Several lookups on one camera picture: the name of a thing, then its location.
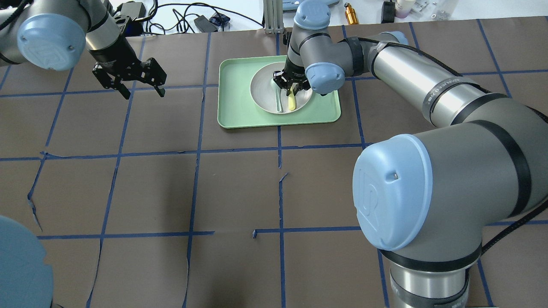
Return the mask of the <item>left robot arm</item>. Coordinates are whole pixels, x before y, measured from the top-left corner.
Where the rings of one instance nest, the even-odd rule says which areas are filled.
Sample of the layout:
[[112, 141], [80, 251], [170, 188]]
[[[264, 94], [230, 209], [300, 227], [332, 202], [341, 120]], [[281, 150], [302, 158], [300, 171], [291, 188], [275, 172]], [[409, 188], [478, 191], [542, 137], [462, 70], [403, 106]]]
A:
[[165, 96], [167, 74], [154, 58], [138, 59], [111, 12], [100, 0], [22, 0], [1, 8], [1, 65], [30, 62], [66, 71], [84, 50], [96, 60], [92, 74], [125, 99], [125, 81], [139, 81]]

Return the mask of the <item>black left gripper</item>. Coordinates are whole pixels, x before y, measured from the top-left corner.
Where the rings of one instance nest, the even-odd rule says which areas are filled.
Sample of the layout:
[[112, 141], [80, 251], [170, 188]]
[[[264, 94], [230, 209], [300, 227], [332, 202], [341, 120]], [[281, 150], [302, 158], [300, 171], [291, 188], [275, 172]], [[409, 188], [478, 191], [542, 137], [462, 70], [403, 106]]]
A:
[[96, 60], [92, 73], [105, 89], [117, 90], [129, 100], [131, 91], [123, 81], [139, 81], [153, 86], [161, 98], [165, 97], [167, 73], [155, 58], [140, 61], [128, 41], [115, 41], [108, 47], [93, 50], [92, 57]]

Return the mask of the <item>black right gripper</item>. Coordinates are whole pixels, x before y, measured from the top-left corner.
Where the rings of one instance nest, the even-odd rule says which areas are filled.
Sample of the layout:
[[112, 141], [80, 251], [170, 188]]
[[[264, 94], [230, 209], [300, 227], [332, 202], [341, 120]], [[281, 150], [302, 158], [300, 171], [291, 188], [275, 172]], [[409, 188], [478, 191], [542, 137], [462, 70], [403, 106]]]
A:
[[286, 90], [291, 90], [296, 84], [294, 93], [311, 89], [304, 67], [294, 64], [291, 60], [286, 60], [284, 69], [273, 72], [273, 81], [280, 89]]

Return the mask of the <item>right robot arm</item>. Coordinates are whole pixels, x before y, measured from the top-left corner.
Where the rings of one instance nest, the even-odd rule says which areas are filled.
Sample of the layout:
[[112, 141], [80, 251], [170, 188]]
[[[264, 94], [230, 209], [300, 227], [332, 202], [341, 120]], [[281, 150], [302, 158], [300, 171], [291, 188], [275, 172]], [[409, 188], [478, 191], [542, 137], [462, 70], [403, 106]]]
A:
[[394, 31], [335, 43], [331, 11], [304, 0], [276, 86], [327, 95], [370, 73], [432, 129], [364, 148], [352, 193], [365, 238], [389, 261], [402, 308], [463, 308], [469, 269], [547, 207], [547, 118], [493, 93]]

